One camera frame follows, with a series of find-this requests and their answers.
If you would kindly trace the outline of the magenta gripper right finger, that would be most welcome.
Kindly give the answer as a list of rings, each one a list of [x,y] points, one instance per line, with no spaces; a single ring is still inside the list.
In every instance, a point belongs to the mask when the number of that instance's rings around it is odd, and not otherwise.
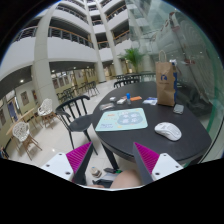
[[[133,143],[133,154],[144,185],[182,169],[167,153],[158,154],[137,142]]]

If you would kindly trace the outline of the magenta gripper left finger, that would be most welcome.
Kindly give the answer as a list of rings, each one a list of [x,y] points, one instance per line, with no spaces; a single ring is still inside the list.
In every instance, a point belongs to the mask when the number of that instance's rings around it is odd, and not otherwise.
[[[92,142],[79,146],[67,154],[59,152],[46,162],[42,169],[75,184],[85,185],[85,172],[92,152]]]

